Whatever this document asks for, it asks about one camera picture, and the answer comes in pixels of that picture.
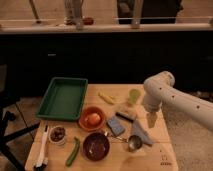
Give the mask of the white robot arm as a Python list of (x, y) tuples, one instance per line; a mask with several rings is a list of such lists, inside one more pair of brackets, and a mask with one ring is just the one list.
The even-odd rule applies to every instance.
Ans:
[(145, 95), (142, 105), (145, 110), (155, 113), (162, 103), (166, 103), (213, 132), (213, 103), (175, 89), (174, 83), (175, 78), (168, 71), (147, 78), (143, 83)]

